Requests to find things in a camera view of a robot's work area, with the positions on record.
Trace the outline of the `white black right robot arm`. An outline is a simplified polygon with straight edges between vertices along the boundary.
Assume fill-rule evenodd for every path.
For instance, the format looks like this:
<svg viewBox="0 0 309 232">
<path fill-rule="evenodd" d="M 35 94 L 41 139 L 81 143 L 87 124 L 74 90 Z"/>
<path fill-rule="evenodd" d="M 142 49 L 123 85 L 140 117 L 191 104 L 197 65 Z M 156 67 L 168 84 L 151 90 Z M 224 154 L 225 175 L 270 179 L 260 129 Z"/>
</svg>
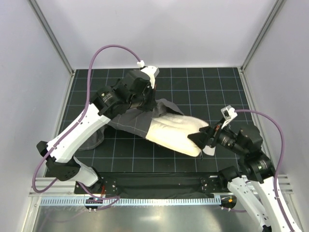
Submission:
<svg viewBox="0 0 309 232">
<path fill-rule="evenodd" d="M 188 138 L 205 153 L 220 145 L 239 155 L 239 170 L 231 166 L 219 171 L 217 185 L 236 196 L 258 231 L 301 231 L 281 193 L 275 167 L 261 149 L 263 139 L 256 126 L 245 125 L 235 133 L 217 123 L 200 128 Z"/>
</svg>

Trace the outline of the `cream white pillow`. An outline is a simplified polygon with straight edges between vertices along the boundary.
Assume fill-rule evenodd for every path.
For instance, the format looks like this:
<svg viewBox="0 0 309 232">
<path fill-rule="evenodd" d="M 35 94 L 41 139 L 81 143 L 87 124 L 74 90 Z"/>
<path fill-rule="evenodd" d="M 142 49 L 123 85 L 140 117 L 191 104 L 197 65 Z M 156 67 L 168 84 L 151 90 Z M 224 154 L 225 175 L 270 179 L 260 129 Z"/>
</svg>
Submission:
<svg viewBox="0 0 309 232">
<path fill-rule="evenodd" d="M 196 117 L 167 113 L 152 118 L 145 139 L 191 157 L 197 157 L 201 152 L 214 156 L 215 148 L 201 149 L 187 137 L 208 125 L 206 121 Z"/>
</svg>

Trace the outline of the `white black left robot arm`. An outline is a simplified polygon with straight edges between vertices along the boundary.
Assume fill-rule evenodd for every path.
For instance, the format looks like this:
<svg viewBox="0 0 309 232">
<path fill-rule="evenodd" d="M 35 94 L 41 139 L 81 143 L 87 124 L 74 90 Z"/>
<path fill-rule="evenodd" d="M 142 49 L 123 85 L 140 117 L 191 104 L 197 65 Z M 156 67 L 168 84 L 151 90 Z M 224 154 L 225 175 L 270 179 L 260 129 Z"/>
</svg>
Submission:
<svg viewBox="0 0 309 232">
<path fill-rule="evenodd" d="M 49 172 L 60 181 L 80 182 L 93 194 L 100 192 L 100 176 L 93 168 L 79 162 L 74 154 L 95 131 L 118 115 L 134 108 L 143 112 L 153 110 L 158 73 L 155 66 L 129 71 L 115 85 L 99 89 L 81 114 L 56 138 L 39 142 L 37 149 L 47 158 Z"/>
</svg>

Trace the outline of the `dark grey checked pillowcase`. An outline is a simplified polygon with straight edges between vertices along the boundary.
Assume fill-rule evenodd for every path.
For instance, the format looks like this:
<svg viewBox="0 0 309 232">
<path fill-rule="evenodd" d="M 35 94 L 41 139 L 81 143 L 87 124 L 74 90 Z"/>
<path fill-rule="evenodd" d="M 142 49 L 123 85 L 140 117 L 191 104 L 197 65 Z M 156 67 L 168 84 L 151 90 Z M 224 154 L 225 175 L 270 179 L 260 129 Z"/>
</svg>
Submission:
<svg viewBox="0 0 309 232">
<path fill-rule="evenodd" d="M 115 130 L 126 131 L 145 138 L 150 128 L 152 119 L 166 115 L 167 113 L 183 115 L 178 106 L 166 99 L 156 101 L 153 110 L 145 112 L 139 109 L 129 109 L 124 114 L 118 115 L 107 125 L 96 130 L 79 148 L 78 151 L 91 150 L 99 146 L 105 139 L 104 131 L 110 126 Z"/>
</svg>

